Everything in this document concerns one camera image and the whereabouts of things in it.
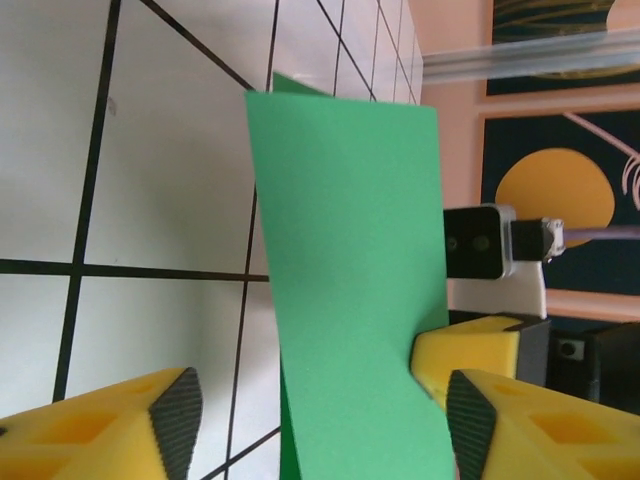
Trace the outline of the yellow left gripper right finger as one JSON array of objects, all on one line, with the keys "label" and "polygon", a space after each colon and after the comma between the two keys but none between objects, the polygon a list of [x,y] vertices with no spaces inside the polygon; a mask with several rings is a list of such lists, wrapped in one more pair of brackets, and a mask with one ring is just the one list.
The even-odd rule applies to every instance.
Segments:
[{"label": "yellow left gripper right finger", "polygon": [[455,370],[446,416],[463,479],[639,477],[639,418],[631,413],[481,370]]}]

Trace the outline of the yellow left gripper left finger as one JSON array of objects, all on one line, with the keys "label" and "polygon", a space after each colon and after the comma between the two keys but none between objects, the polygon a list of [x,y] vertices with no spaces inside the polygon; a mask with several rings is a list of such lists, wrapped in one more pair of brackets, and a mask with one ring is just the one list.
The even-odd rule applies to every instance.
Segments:
[{"label": "yellow left gripper left finger", "polygon": [[4,479],[185,479],[201,425],[197,371],[169,368],[1,421]]}]

